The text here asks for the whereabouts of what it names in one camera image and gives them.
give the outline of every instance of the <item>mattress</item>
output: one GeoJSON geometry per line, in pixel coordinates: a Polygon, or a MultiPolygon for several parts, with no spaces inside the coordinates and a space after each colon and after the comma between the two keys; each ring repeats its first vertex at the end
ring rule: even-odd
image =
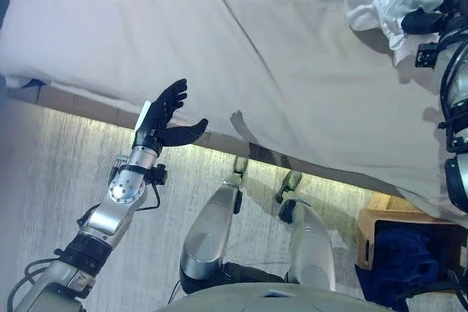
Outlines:
{"type": "Polygon", "coordinates": [[[0,73],[138,111],[189,81],[178,123],[397,186],[468,227],[445,190],[431,71],[392,66],[378,31],[342,0],[12,0],[0,73]]]}

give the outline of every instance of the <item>blue fabric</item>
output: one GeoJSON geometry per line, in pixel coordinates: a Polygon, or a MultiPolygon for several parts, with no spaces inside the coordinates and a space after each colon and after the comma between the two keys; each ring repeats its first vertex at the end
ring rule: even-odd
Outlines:
{"type": "Polygon", "coordinates": [[[431,238],[420,232],[403,229],[380,232],[375,237],[372,270],[355,267],[366,300],[407,312],[406,301],[395,298],[410,289],[434,283],[439,275],[439,264],[428,250],[430,242],[431,238]]]}

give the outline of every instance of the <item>bed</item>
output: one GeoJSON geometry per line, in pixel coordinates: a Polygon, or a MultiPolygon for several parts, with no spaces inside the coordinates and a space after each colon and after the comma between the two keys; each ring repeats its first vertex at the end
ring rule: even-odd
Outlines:
{"type": "Polygon", "coordinates": [[[395,69],[386,38],[353,32],[342,2],[10,0],[0,73],[11,89],[35,79],[127,113],[185,77],[175,123],[206,117],[212,135],[365,175],[468,227],[445,190],[430,71],[395,69]]]}

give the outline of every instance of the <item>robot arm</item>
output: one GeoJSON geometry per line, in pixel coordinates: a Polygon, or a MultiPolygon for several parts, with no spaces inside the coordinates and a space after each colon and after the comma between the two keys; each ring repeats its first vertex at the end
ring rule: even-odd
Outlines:
{"type": "Polygon", "coordinates": [[[114,165],[116,172],[104,201],[82,218],[78,234],[64,251],[59,251],[59,258],[49,264],[16,311],[81,311],[81,304],[74,299],[88,296],[135,211],[145,202],[146,186],[164,184],[165,167],[155,167],[162,147],[194,142],[206,129],[206,119],[195,126],[167,129],[174,111],[183,105],[186,89],[186,80],[179,80],[155,102],[146,104],[135,128],[132,152],[127,162],[120,159],[114,165]]]}

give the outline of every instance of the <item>floor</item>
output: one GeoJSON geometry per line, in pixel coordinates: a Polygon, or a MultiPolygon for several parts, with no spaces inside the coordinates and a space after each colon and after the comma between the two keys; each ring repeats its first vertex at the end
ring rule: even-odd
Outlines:
{"type": "MultiPolygon", "coordinates": [[[[132,131],[8,100],[2,85],[0,126],[0,298],[4,304],[26,264],[51,257],[55,248],[64,248],[75,236],[76,218],[103,197],[113,158],[128,153],[132,131]]],[[[167,165],[169,177],[159,189],[162,206],[135,215],[84,302],[88,311],[154,311],[167,303],[178,280],[184,235],[230,173],[233,160],[233,155],[193,145],[163,150],[160,162],[167,165]]],[[[249,163],[227,260],[286,273],[289,235],[277,218],[273,200],[286,173],[280,167],[249,163]]],[[[328,225],[338,291],[362,297],[354,272],[355,228],[371,192],[309,175],[299,192],[328,225]]],[[[176,298],[182,296],[178,291],[176,298]]],[[[424,295],[409,305],[411,311],[462,311],[449,294],[424,295]]]]}

